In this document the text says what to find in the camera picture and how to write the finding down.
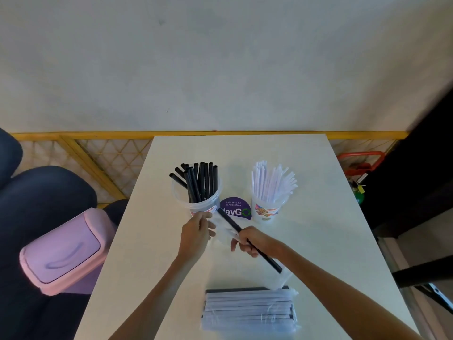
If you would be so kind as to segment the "person's right hand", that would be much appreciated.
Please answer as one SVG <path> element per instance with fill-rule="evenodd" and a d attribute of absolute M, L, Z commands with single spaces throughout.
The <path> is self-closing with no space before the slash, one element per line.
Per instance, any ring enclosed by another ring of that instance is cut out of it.
<path fill-rule="evenodd" d="M 249 246 L 247 239 L 249 239 L 252 244 L 256 246 L 260 251 L 273 259 L 280 260 L 285 253 L 286 247 L 282 242 L 274 239 L 271 236 L 268 236 L 267 234 L 253 226 L 243 228 L 238 236 L 241 241 L 240 250 L 247 253 L 253 258 L 257 258 L 260 255 L 255 249 Z"/>

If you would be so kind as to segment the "person's left hand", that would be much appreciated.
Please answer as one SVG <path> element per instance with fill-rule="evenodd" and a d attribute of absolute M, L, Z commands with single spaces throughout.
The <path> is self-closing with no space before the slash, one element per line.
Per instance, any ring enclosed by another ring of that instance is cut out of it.
<path fill-rule="evenodd" d="M 194 216 L 184 224 L 181 232 L 180 245 L 177 258 L 184 262 L 195 263 L 203 255 L 207 242 L 197 242 L 195 240 Z"/>

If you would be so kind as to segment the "clear plastic straw wrapper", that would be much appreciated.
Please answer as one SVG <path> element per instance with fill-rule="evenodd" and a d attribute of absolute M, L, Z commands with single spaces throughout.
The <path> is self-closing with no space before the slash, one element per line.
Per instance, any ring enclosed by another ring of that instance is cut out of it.
<path fill-rule="evenodd" d="M 237 241 L 240 240 L 238 236 L 239 232 L 235 230 L 230 223 L 218 213 L 218 211 L 211 212 L 211 214 L 212 217 L 209 218 L 209 221 L 216 226 L 214 229 L 216 232 L 215 239 L 225 246 L 230 246 L 233 239 Z"/>

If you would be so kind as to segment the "single black drinking straw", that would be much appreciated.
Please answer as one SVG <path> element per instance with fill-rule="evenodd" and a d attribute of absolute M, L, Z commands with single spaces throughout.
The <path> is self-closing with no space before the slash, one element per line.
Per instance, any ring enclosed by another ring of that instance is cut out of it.
<path fill-rule="evenodd" d="M 242 228 L 221 208 L 219 208 L 217 210 L 217 212 L 219 213 L 219 215 L 239 234 L 241 231 L 242 231 Z M 249 246 L 253 249 L 255 249 L 258 254 L 265 260 L 269 263 L 269 265 L 278 273 L 278 274 L 281 274 L 283 269 L 282 267 L 277 263 L 275 262 L 274 259 L 268 257 L 266 254 L 264 254 L 262 251 L 260 251 L 256 246 L 254 246 L 252 244 L 252 242 L 247 239 L 247 243 L 249 244 Z"/>

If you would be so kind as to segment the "person's right forearm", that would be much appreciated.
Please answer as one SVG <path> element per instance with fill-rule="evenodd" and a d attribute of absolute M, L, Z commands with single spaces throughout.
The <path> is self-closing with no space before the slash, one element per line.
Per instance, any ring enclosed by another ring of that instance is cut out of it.
<path fill-rule="evenodd" d="M 352 340 L 423 340 L 367 295 L 279 243 L 275 257 L 322 303 Z"/>

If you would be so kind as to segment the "person's left forearm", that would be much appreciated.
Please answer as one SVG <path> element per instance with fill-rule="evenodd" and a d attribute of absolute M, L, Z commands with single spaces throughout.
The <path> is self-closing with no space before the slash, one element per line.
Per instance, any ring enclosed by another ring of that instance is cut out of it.
<path fill-rule="evenodd" d="M 169 269 L 108 340 L 155 340 L 179 287 L 199 257 L 178 254 Z"/>

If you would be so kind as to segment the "clear plastic cup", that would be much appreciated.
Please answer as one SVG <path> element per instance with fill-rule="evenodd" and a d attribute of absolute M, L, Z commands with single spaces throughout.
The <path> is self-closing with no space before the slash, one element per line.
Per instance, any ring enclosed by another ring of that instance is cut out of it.
<path fill-rule="evenodd" d="M 218 189 L 217 191 L 207 200 L 204 200 L 200 203 L 189 203 L 189 193 L 186 188 L 184 188 L 177 181 L 172 179 L 172 194 L 176 199 L 177 203 L 183 207 L 187 212 L 190 212 L 190 215 L 193 216 L 196 212 L 216 212 L 220 208 L 220 195 L 222 193 L 223 183 L 222 179 L 218 176 Z"/>

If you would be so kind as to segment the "round purple sticker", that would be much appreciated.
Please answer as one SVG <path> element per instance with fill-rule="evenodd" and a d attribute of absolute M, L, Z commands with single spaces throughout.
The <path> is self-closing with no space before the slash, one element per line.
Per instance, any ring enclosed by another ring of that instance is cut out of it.
<path fill-rule="evenodd" d="M 239 197 L 228 197 L 220 202 L 220 208 L 229 216 L 251 220 L 251 207 L 246 200 Z"/>

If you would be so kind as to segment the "printed white cup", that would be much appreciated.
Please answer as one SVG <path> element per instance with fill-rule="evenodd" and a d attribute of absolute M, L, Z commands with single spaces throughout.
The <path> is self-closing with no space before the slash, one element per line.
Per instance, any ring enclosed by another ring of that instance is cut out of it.
<path fill-rule="evenodd" d="M 260 223 L 272 223 L 281 207 L 286 203 L 287 197 L 280 198 L 275 202 L 266 202 L 256 196 L 251 197 L 252 220 Z"/>

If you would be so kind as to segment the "bunch of white straws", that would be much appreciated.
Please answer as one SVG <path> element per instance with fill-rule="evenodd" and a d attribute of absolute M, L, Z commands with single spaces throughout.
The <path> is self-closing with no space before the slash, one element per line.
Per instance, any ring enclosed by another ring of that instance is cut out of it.
<path fill-rule="evenodd" d="M 256 162 L 251 171 L 250 192 L 262 202 L 281 202 L 298 188 L 294 172 L 282 165 L 269 168 L 267 161 Z"/>

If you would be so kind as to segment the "yellow lattice fence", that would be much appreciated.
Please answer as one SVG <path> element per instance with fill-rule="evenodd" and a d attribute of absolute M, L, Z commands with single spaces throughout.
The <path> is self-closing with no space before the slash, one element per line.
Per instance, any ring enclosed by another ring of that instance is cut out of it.
<path fill-rule="evenodd" d="M 19 172 L 61 166 L 96 191 L 98 206 L 130 197 L 155 137 L 325 135 L 335 153 L 381 150 L 389 153 L 406 131 L 85 131 L 13 133 L 24 149 Z"/>

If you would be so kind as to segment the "green bottle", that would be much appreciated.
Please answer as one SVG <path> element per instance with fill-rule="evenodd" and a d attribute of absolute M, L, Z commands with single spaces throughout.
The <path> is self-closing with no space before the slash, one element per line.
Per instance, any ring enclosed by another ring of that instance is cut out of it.
<path fill-rule="evenodd" d="M 364 187 L 354 180 L 348 181 L 350 188 L 354 194 L 354 197 L 359 205 L 361 205 L 365 199 Z"/>

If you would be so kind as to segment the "pink swing-lid trash bin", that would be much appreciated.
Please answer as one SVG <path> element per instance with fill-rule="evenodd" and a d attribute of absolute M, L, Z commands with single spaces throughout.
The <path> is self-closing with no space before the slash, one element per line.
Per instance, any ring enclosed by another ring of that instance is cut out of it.
<path fill-rule="evenodd" d="M 90 295 L 116 234 L 103 209 L 90 208 L 24 246 L 20 266 L 44 295 Z"/>

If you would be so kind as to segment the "dark blue sofa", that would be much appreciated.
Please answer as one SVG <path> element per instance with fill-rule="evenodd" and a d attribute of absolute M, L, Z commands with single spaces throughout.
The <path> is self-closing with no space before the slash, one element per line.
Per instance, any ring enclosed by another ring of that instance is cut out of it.
<path fill-rule="evenodd" d="M 90 295 L 44 295 L 20 266 L 21 249 L 90 208 L 94 189 L 58 166 L 13 176 L 23 158 L 20 143 L 0 128 L 0 340 L 73 340 Z M 103 208 L 116 230 L 128 200 Z"/>

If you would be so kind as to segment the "black cabinet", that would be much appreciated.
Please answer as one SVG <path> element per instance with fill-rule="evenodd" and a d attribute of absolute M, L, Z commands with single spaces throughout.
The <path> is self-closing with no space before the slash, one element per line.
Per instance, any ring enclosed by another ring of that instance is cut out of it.
<path fill-rule="evenodd" d="M 376 237 L 397 238 L 453 208 L 453 87 L 364 179 Z"/>

